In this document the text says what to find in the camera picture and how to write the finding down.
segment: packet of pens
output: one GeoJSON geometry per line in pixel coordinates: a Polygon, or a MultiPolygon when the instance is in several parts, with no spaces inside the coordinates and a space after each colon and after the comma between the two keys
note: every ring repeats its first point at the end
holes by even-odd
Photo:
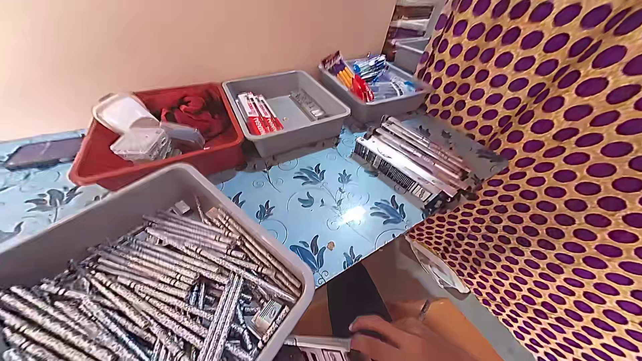
{"type": "Polygon", "coordinates": [[[65,272],[0,290],[5,357],[255,360],[302,284],[226,210],[195,208],[145,215],[65,272]]]}
{"type": "Polygon", "coordinates": [[[359,99],[366,103],[374,100],[368,84],[345,63],[339,51],[321,60],[321,65],[359,99]]]}
{"type": "Polygon", "coordinates": [[[245,123],[251,134],[262,136],[283,129],[283,124],[263,95],[243,92],[237,101],[245,113],[245,123]]]}
{"type": "Polygon", "coordinates": [[[372,90],[374,101],[395,98],[417,91],[417,85],[389,71],[385,55],[357,59],[352,66],[372,90]]]}

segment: table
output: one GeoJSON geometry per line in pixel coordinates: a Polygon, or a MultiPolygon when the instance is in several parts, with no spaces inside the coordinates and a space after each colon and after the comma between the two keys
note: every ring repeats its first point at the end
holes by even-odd
{"type": "MultiPolygon", "coordinates": [[[[0,143],[0,161],[20,145],[82,133],[0,143]]],[[[363,134],[363,129],[345,126],[336,147],[320,144],[299,150],[298,157],[257,159],[246,170],[208,178],[301,257],[312,269],[316,286],[321,286],[426,216],[402,196],[403,189],[395,190],[351,157],[355,139],[363,134]],[[275,165],[265,169],[270,163],[275,165]]],[[[454,130],[451,141],[465,151],[482,149],[454,130]]],[[[481,177],[503,168],[488,155],[474,157],[483,168],[477,172],[481,177]]],[[[35,234],[108,196],[100,186],[75,186],[67,178],[70,168],[71,164],[16,172],[0,168],[0,242],[35,234]]]]}

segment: white plastic container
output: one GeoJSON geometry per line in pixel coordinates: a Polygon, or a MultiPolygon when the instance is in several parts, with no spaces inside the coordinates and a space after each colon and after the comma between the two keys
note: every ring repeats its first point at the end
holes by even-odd
{"type": "Polygon", "coordinates": [[[293,70],[263,76],[253,76],[223,83],[236,119],[243,134],[254,143],[261,157],[281,154],[318,141],[339,136],[343,121],[350,115],[350,109],[337,97],[321,86],[305,71],[293,70]],[[326,116],[312,120],[290,97],[292,91],[303,89],[323,109],[326,116]],[[245,124],[236,97],[243,92],[262,94],[283,129],[257,136],[251,134],[245,124]]]}
{"type": "Polygon", "coordinates": [[[94,118],[111,131],[124,134],[134,127],[158,127],[145,104],[133,94],[108,94],[92,109],[94,118]]]}
{"type": "MultiPolygon", "coordinates": [[[[348,60],[345,63],[352,67],[354,60],[348,60]]],[[[425,101],[426,94],[429,91],[428,84],[424,84],[413,75],[406,73],[392,64],[390,64],[389,67],[388,71],[392,74],[400,78],[422,84],[424,86],[423,90],[404,94],[396,98],[365,103],[350,92],[348,88],[341,84],[335,76],[328,73],[328,71],[321,65],[319,65],[319,71],[321,72],[321,82],[334,95],[339,97],[339,99],[343,100],[350,107],[354,119],[360,123],[373,123],[373,125],[380,125],[381,117],[384,115],[395,116],[419,108],[419,105],[425,101]]]]}
{"type": "Polygon", "coordinates": [[[32,286],[44,277],[66,269],[69,260],[82,260],[87,248],[115,240],[143,223],[143,215],[168,209],[179,200],[194,207],[198,196],[204,209],[222,207],[278,259],[302,284],[301,297],[292,307],[274,336],[256,358],[269,361],[312,301],[315,282],[310,268],[263,227],[229,200],[196,168],[177,163],[140,179],[79,213],[52,224],[26,239],[12,238],[0,243],[0,288],[32,286]]]}

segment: smartphone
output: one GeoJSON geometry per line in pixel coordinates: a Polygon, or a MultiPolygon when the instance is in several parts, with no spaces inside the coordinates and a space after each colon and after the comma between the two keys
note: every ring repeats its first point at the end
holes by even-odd
{"type": "Polygon", "coordinates": [[[84,137],[25,144],[16,149],[4,163],[8,170],[50,167],[71,162],[80,150],[84,137]]]}

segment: plastic container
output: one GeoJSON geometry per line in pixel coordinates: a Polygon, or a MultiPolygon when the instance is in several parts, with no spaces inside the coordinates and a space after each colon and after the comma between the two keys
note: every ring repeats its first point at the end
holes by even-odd
{"type": "Polygon", "coordinates": [[[261,157],[281,154],[323,139],[336,137],[341,132],[343,120],[350,115],[350,109],[337,97],[321,86],[304,71],[254,76],[223,83],[236,118],[239,119],[245,137],[251,140],[261,157]],[[303,89],[323,109],[326,117],[312,120],[292,100],[290,93],[303,89]],[[236,103],[239,93],[251,91],[262,94],[283,124],[283,130],[255,136],[245,124],[244,115],[236,103]]]}
{"type": "Polygon", "coordinates": [[[395,66],[414,74],[421,55],[426,50],[430,38],[410,38],[395,41],[395,66]]]}
{"type": "MultiPolygon", "coordinates": [[[[353,60],[346,61],[348,66],[352,66],[353,63],[353,60]]],[[[413,82],[419,82],[413,75],[406,73],[398,67],[392,64],[389,66],[388,71],[393,75],[413,82]]],[[[396,98],[364,103],[321,65],[319,65],[319,71],[321,72],[321,82],[350,107],[353,118],[360,123],[375,123],[378,125],[381,124],[381,117],[384,115],[393,116],[415,110],[424,102],[426,94],[428,93],[428,85],[426,84],[421,91],[404,94],[396,98]]]]}
{"type": "Polygon", "coordinates": [[[66,269],[69,260],[87,257],[88,247],[104,243],[107,239],[115,240],[140,225],[143,215],[167,209],[179,200],[185,200],[190,206],[194,206],[195,195],[204,209],[216,206],[228,211],[301,281],[301,297],[256,358],[258,361],[272,360],[312,301],[315,291],[312,271],[296,254],[256,224],[216,189],[214,184],[187,164],[163,168],[79,213],[52,224],[39,234],[0,243],[0,287],[31,286],[44,277],[53,277],[66,269]]]}
{"type": "Polygon", "coordinates": [[[224,112],[227,113],[230,120],[230,125],[223,133],[206,142],[205,149],[134,165],[109,149],[109,146],[118,139],[119,135],[94,119],[69,172],[69,179],[80,186],[98,183],[113,191],[172,163],[192,164],[198,171],[206,175],[245,163],[245,157],[241,150],[243,131],[220,84],[143,91],[137,92],[136,96],[145,103],[152,113],[155,113],[163,107],[158,99],[166,99],[171,96],[179,99],[182,94],[194,89],[207,89],[216,93],[221,98],[225,108],[224,112]]]}

